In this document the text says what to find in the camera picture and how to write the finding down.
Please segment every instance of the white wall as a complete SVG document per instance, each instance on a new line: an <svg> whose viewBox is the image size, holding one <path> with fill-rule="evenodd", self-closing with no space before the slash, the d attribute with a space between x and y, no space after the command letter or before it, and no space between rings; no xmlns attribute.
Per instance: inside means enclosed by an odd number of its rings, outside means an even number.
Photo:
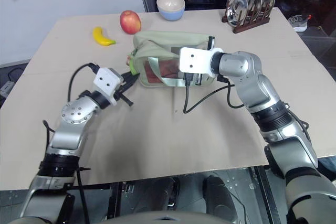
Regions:
<svg viewBox="0 0 336 224"><path fill-rule="evenodd" d="M0 67L30 59L56 20L66 16L144 12L142 0L0 0Z"/></svg>

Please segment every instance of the bag strap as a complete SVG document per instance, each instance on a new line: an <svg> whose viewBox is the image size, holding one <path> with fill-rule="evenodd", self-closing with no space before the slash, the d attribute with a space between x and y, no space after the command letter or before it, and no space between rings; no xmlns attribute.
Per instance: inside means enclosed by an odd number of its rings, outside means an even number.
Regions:
<svg viewBox="0 0 336 224"><path fill-rule="evenodd" d="M156 57L148 57L149 65L152 68L153 73L156 77L159 78L167 86L172 87L184 87L185 84L183 83L183 79L174 79L174 78L165 78L161 76L160 67L159 67L159 59Z"/></svg>

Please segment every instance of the cardboard surface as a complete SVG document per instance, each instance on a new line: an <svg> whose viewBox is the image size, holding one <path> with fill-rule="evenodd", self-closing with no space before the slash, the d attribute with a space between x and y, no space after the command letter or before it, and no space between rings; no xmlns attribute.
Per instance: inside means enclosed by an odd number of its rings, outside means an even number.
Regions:
<svg viewBox="0 0 336 224"><path fill-rule="evenodd" d="M309 133L319 157L336 153L336 84L319 64L282 13L274 9L268 24L233 34L220 19L223 10L185 12L175 22L158 13L140 13L142 30L206 33L225 52L249 51L261 58L264 74L282 100L310 123ZM96 44L95 26L116 40ZM46 130L56 128L66 103L73 71L87 62L128 71L132 35L124 33L119 15L80 16L56 23L0 110L0 190L26 189L43 159ZM92 87L89 69L75 78L72 98ZM190 106L222 83L190 88ZM253 118L244 109L231 109L226 90L184 115L184 88L145 88L136 83L126 92L134 102L108 107L90 128L80 164L84 184L110 183L213 169L266 164L264 146ZM235 91L232 104L240 104Z"/></svg>

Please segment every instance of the shoe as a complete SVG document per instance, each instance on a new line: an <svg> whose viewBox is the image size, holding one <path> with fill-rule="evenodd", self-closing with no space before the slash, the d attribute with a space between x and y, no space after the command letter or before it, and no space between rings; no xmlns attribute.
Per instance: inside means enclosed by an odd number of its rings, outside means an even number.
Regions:
<svg viewBox="0 0 336 224"><path fill-rule="evenodd" d="M311 19L311 15L294 15L288 19L288 22L294 28L294 31L303 32L307 30L308 20Z"/></svg>

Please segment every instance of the floor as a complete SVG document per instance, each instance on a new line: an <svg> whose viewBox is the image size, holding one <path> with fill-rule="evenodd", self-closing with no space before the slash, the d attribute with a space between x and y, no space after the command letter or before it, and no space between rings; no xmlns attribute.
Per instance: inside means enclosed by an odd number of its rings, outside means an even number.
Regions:
<svg viewBox="0 0 336 224"><path fill-rule="evenodd" d="M326 34L319 27L309 27L300 34L302 40L310 48L316 58L326 67L330 75L336 81L336 43L334 39L324 39ZM27 64L0 68L0 87L7 81L16 82ZM0 98L0 107L5 99ZM180 194L177 200L177 209L180 211L205 212L205 200L202 197L203 179L212 172L180 175ZM266 208L259 189L259 183L251 169L232 169L216 171L222 178L227 188L236 195L246 206L247 223L269 223ZM281 224L286 223L287 207L285 204L284 181L266 170L276 209L279 213ZM121 196L121 215L133 212L139 198L153 183L153 179L138 180L132 182L134 189L131 192L123 192ZM77 190L70 191L75 195L75 206L70 223L83 223L82 207ZM86 189L85 190L90 220L92 223L101 222L106 218L110 200L110 189ZM21 203L26 195L26 190L0 191L0 223L6 224L17 218ZM234 199L239 223L244 223L242 206Z"/></svg>

